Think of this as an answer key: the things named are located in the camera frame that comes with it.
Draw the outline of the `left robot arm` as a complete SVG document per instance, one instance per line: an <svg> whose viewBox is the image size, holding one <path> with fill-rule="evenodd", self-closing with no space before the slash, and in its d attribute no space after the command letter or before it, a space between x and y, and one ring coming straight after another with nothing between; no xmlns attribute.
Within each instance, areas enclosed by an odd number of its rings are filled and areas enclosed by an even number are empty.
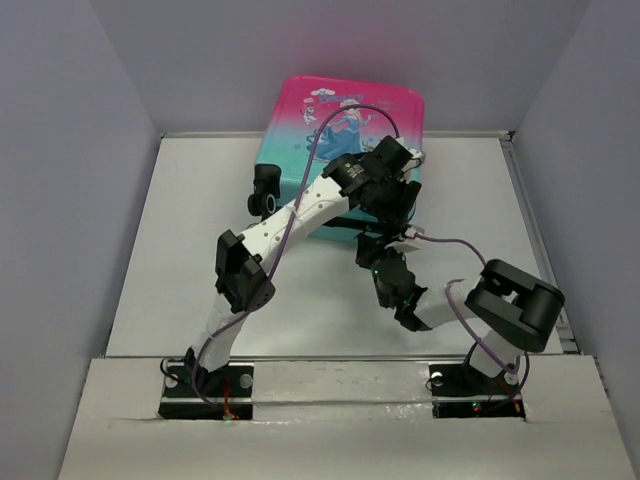
<svg viewBox="0 0 640 480"><path fill-rule="evenodd" d="M409 171L424 160L421 150L386 136L371 151L345 153L331 160L313 181L303 181L297 196L259 224L240 233L224 231L217 240L215 298L206 329L187 350L186 381L209 395L221 383L231 348L246 318L275 295L274 276L287 251L318 228L360 209L382 230L357 234L359 266L371 269L402 255L409 216L421 185Z"/></svg>

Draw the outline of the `aluminium table rail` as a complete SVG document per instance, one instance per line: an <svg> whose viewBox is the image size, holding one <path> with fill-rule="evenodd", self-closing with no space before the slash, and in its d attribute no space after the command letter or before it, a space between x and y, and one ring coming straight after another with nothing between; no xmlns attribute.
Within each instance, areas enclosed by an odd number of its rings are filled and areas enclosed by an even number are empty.
<svg viewBox="0 0 640 480"><path fill-rule="evenodd" d="M529 354L530 358L534 357L577 357L584 356L580 351L563 351L561 353L540 353ZM173 356L168 354L152 355L152 356L127 356L127 355L102 355L100 359L107 360L161 360L171 359L180 360L182 356ZM231 363L256 363L256 362L348 362L348 361L362 361L362 362L429 362L429 361L448 361L457 362L466 358L466 354L402 354L402 355L311 355L311 356L239 356L232 355Z"/></svg>

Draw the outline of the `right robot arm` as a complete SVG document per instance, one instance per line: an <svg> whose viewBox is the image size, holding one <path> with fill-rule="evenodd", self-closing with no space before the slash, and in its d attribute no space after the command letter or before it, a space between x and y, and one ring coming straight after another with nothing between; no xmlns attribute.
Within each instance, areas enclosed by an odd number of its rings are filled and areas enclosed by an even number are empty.
<svg viewBox="0 0 640 480"><path fill-rule="evenodd" d="M481 263L478 279L420 286L406 253L421 241L467 247ZM371 272L379 305L392 310L404 329L427 332L450 322L463 327L473 344L460 379L473 392L486 390L502 373L516 373L520 357L543 352L566 301L557 287L503 260L486 259L467 240L414 229L398 238L359 234L356 264Z"/></svg>

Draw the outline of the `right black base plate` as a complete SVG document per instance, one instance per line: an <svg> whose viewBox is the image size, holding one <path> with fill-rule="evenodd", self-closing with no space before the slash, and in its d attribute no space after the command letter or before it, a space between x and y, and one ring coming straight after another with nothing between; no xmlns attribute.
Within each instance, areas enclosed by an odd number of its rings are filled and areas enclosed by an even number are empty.
<svg viewBox="0 0 640 480"><path fill-rule="evenodd" d="M489 378L462 364L436 363L425 388L436 419L526 418L517 375Z"/></svg>

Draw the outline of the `pink teal kids suitcase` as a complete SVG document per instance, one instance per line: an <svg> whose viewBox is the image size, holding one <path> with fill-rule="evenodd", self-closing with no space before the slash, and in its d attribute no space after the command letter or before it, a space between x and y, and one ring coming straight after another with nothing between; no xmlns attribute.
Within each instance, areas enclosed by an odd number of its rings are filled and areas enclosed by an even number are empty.
<svg viewBox="0 0 640 480"><path fill-rule="evenodd" d="M255 160L250 214L260 223L331 160L371 151L387 135L422 150L423 114L422 97L407 88L313 76L288 79ZM382 230L372 216L354 209L310 236L352 242L362 228L368 235Z"/></svg>

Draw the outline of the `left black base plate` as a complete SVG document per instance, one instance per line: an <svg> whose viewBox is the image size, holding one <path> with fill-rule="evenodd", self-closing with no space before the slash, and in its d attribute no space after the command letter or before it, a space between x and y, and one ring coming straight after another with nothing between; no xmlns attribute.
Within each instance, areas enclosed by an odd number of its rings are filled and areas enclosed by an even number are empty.
<svg viewBox="0 0 640 480"><path fill-rule="evenodd" d="M253 419L254 365L231 363L212 380L192 388L190 369L182 361L160 364L164 384L157 413L165 420L249 421Z"/></svg>

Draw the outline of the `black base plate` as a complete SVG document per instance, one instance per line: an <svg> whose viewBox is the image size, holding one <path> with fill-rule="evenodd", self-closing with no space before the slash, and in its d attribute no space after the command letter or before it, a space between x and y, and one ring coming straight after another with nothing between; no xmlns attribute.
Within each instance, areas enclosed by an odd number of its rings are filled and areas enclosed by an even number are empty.
<svg viewBox="0 0 640 480"><path fill-rule="evenodd" d="M165 420L249 421L253 419L254 365L231 363L212 380L192 388L190 369L182 361L160 364L164 384L157 413Z"/></svg>
<svg viewBox="0 0 640 480"><path fill-rule="evenodd" d="M436 363L425 388L436 419L526 418L517 375L489 378L462 364Z"/></svg>

